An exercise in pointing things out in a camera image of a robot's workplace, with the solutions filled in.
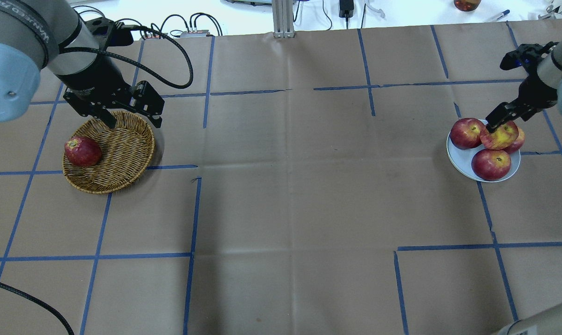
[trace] red apple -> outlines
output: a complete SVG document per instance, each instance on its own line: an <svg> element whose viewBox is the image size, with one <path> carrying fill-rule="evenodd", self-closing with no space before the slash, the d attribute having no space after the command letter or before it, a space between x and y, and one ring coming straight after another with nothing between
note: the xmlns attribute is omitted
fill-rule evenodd
<svg viewBox="0 0 562 335"><path fill-rule="evenodd" d="M102 152L95 140L85 136L74 136L65 145L66 157L77 166L92 166L101 159Z"/></svg>
<svg viewBox="0 0 562 335"><path fill-rule="evenodd" d="M510 146L518 136L519 128L513 121L504 123L494 133L488 132L488 129L484 127L479 134L483 146L492 150L502 150Z"/></svg>
<svg viewBox="0 0 562 335"><path fill-rule="evenodd" d="M471 168L479 178L498 180L510 171L510 155L504 150L482 149L471 159Z"/></svg>
<svg viewBox="0 0 562 335"><path fill-rule="evenodd" d="M525 132L523 131L523 129L519 128L519 137L517 137L513 144L502 150L506 151L508 154L512 154L513 152L521 149L523 144L525 144Z"/></svg>
<svg viewBox="0 0 562 335"><path fill-rule="evenodd" d="M476 148L481 144L479 134L485 127L483 122L472 117L460 119L451 129L451 142L462 150Z"/></svg>

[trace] round woven basket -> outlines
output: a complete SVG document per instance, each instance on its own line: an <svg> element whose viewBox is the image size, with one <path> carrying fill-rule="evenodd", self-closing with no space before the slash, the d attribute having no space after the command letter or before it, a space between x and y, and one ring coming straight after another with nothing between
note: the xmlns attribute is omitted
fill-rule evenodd
<svg viewBox="0 0 562 335"><path fill-rule="evenodd" d="M117 124L110 129L91 119L72 136L86 136L101 147L102 157L93 166L75 166L64 154L63 174L80 191L103 194L130 186L148 167L155 152L155 134L148 122L130 112L112 112Z"/></svg>

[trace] white cable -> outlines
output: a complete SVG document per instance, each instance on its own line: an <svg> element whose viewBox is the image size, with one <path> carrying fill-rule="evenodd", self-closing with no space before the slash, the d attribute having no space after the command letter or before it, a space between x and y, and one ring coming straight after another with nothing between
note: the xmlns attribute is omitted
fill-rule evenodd
<svg viewBox="0 0 562 335"><path fill-rule="evenodd" d="M381 18L384 18L384 17L385 17L385 12L384 12L382 9L380 9L380 8L374 8L374 7L372 7L372 5L370 5L370 0L364 0L364 2L366 3L366 5L368 5L368 8L369 8L372 12L379 13Z"/></svg>

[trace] plate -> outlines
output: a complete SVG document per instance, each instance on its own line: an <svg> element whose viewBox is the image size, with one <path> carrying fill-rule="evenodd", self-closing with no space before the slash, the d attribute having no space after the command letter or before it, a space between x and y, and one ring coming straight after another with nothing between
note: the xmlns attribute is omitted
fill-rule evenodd
<svg viewBox="0 0 562 335"><path fill-rule="evenodd" d="M487 123L487 121L485 120L480 120L480 121L482 121L484 125ZM464 174L466 177L481 182L500 182L500 181L507 180L508 178L512 177L513 174L515 174L515 172L517 172L519 166L521 165L521 152L519 152L519 150L513 152L510 155L511 166L510 166L510 171L508 172L508 174L506 174L506 176L495 181L488 181L488 180L484 180L483 178L479 178L471 168L471 160L473 159L473 156L477 153L477 151L480 151L485 148L486 147L484 147L483 144L480 144L480 146L477 148L466 149L466 150L459 149L455 147L455 145L451 141L451 133L449 132L447 135L448 158L451 160L451 163L455 166L455 168L459 170L459 172Z"/></svg>

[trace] pen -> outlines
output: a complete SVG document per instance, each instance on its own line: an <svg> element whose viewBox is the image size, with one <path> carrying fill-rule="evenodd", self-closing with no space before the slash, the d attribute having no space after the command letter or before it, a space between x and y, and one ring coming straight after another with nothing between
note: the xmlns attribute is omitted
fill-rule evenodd
<svg viewBox="0 0 562 335"><path fill-rule="evenodd" d="M498 13L492 16L491 18L487 19L486 22L496 22L502 20L504 17L506 17L506 15L508 15L508 13L510 13L510 10L507 9L506 11L503 11L502 13Z"/></svg>

